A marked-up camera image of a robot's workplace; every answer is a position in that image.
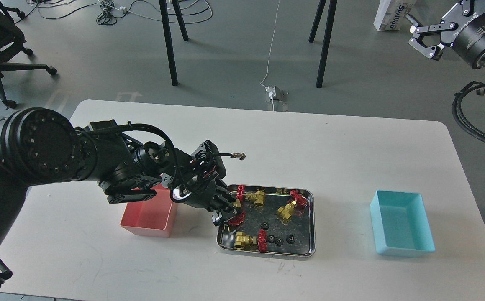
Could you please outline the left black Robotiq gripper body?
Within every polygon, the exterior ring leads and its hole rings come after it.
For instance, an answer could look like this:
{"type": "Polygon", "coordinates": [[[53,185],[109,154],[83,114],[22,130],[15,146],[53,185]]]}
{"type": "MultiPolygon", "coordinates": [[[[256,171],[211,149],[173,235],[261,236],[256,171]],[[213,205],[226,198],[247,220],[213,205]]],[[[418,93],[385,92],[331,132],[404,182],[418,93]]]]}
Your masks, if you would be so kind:
{"type": "Polygon", "coordinates": [[[225,204],[217,196],[217,186],[227,188],[223,180],[213,180],[202,193],[185,193],[182,186],[171,189],[171,199],[177,203],[184,203],[194,208],[202,208],[211,213],[211,208],[224,208],[225,204]]]}

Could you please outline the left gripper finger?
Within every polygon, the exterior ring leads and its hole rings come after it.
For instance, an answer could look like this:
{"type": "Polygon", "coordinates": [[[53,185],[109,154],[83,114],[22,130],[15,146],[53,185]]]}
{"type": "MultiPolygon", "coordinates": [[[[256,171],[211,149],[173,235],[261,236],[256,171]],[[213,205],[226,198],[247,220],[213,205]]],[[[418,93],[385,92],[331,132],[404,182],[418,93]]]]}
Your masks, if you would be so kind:
{"type": "Polygon", "coordinates": [[[241,201],[231,194],[227,188],[223,186],[217,186],[217,196],[223,204],[230,208],[242,209],[241,201]]]}
{"type": "Polygon", "coordinates": [[[227,223],[229,220],[233,219],[237,215],[240,215],[244,212],[243,209],[237,208],[211,208],[212,213],[212,222],[214,226],[219,226],[221,224],[227,223]]]}

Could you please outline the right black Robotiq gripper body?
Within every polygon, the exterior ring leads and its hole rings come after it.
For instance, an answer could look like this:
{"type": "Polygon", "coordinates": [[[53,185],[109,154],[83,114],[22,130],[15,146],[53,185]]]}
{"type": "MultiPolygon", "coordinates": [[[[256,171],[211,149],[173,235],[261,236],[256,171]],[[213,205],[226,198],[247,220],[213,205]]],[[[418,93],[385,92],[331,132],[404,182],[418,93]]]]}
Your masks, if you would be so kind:
{"type": "Polygon", "coordinates": [[[485,66],[485,8],[472,8],[464,16],[462,8],[452,8],[443,17],[454,23],[450,31],[441,33],[441,43],[453,49],[473,69],[485,66]]]}

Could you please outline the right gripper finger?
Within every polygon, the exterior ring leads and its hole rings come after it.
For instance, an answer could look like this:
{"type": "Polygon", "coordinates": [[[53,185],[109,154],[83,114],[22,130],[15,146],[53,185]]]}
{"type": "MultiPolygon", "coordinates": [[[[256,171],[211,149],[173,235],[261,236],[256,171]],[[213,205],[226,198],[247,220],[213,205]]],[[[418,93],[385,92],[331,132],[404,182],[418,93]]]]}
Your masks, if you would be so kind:
{"type": "Polygon", "coordinates": [[[441,42],[442,34],[454,31],[456,23],[441,21],[432,25],[422,25],[418,19],[410,14],[407,14],[405,19],[411,23],[411,28],[409,29],[411,38],[409,38],[408,44],[424,55],[424,57],[438,61],[446,46],[441,42]]]}
{"type": "Polygon", "coordinates": [[[485,0],[459,0],[443,15],[441,21],[466,21],[485,13],[485,0]]]}

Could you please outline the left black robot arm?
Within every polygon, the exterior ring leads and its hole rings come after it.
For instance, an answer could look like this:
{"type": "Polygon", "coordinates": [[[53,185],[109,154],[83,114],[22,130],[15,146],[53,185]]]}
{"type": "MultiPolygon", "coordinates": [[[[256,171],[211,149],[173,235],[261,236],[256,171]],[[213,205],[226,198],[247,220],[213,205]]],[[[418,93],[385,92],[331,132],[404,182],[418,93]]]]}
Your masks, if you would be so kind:
{"type": "MultiPolygon", "coordinates": [[[[109,120],[75,128],[50,109],[15,111],[0,117],[0,244],[28,189],[60,182],[96,181],[111,204],[149,200],[162,184],[172,202],[203,208],[214,225],[226,224],[242,209],[223,182],[224,156],[209,140],[184,153],[153,125],[109,120]]],[[[0,259],[0,285],[12,274],[0,259]]]]}

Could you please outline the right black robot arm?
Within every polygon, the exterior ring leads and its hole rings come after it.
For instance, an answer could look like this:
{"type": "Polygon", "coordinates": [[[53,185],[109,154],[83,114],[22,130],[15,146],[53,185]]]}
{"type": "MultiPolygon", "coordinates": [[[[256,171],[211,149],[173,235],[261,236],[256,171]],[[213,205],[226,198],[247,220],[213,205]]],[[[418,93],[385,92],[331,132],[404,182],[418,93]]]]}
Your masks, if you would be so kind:
{"type": "MultiPolygon", "coordinates": [[[[473,69],[485,67],[485,0],[459,0],[432,25],[422,25],[412,15],[405,19],[411,23],[409,44],[426,58],[438,60],[448,47],[473,69]]],[[[485,132],[472,125],[462,111],[462,100],[477,89],[485,93],[485,83],[473,81],[455,93],[452,114],[465,132],[485,143],[485,132]]]]}

